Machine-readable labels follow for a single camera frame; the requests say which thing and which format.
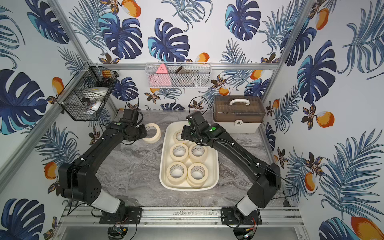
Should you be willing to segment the cream tape roll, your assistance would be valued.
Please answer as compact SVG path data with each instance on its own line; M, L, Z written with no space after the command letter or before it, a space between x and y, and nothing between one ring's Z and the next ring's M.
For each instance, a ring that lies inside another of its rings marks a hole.
M187 178L187 167L182 162L173 162L167 168L167 179L172 185L180 185Z
M189 147L189 158L193 163L204 163L208 157L207 147L193 144Z
M170 148L170 156L173 162L186 163L189 159L189 148L182 143L174 144Z
M201 163L194 163L188 167L187 182L192 188L201 188L207 181L209 172Z
M178 130L178 131L175 132L175 134L174 134L174 141L175 141L176 144L181 143L181 144L185 144L185 145L188 146L190 144L190 141L182 139L182 131L183 130Z
M147 136L143 139L148 144L156 143L162 135L162 131L157 124L148 123L145 125L145 129L147 131Z

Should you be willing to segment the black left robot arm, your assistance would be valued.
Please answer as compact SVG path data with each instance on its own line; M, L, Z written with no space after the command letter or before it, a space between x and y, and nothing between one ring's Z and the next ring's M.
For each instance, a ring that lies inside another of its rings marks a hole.
M125 109L123 117L110 122L98 140L72 163L58 168L59 190L63 198L83 202L105 213L122 215L125 204L102 189L96 177L99 167L123 141L134 143L147 137L143 114Z

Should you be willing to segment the brown lidded storage case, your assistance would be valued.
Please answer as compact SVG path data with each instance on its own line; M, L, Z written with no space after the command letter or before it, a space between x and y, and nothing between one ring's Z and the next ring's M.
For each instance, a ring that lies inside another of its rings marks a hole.
M220 95L213 101L213 120L228 133L255 133L265 116L259 97Z

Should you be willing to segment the white plastic storage tray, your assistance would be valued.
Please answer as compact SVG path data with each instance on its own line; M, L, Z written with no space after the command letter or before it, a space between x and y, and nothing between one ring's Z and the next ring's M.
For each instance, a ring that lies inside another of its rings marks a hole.
M197 191L205 191L210 190L213 187L216 186L216 184L219 181L219 158L218 158L218 152L216 150L213 150L209 147L208 149L208 157L204 164L209 172L209 176L205 184L201 188L192 188L188 182L187 178L186 180L180 184L180 185L172 185L168 179L167 179L167 168L170 164L173 163L173 160L170 156L170 148L176 144L174 141L174 134L178 130L182 130L183 126L186 126L188 123L186 121L184 122L174 122L171 123L165 132L165 138L163 142L163 149L162 149L162 156L161 156L161 163L160 163L160 173L159 173L159 179L163 187L169 190L173 191L181 191L181 192L197 192ZM188 148L195 143L190 142L188 145ZM190 158L186 163L184 163L188 169L188 167L192 164L194 164Z

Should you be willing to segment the white object in black basket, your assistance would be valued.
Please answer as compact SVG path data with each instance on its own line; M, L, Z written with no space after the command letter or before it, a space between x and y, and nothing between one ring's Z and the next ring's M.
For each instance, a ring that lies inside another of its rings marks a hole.
M87 115L94 114L101 106L108 89L105 87L89 88L82 91L82 103L86 107Z

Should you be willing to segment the pink triangle in basket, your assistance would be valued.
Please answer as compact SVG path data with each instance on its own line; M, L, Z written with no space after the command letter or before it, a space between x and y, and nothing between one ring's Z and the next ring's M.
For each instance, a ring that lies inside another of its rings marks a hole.
M152 88L165 88L172 85L168 69L165 64L160 64L159 68L154 74L150 74L150 87Z

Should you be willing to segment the white mesh wall basket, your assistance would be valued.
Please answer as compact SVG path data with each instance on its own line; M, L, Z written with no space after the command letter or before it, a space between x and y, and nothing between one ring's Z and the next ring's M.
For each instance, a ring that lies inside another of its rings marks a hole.
M147 63L145 72L148 77L149 87L150 74L154 74L160 64L166 65L172 85L170 87L159 89L204 88L209 85L212 73L212 66L210 63Z

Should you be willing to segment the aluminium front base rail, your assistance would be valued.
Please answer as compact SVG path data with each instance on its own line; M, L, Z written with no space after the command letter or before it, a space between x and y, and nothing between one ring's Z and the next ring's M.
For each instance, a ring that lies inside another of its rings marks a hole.
M138 227L290 227L304 226L301 213L294 207L267 207L242 217L230 207L128 207L121 222L90 207L65 210L59 224L66 227L133 225Z

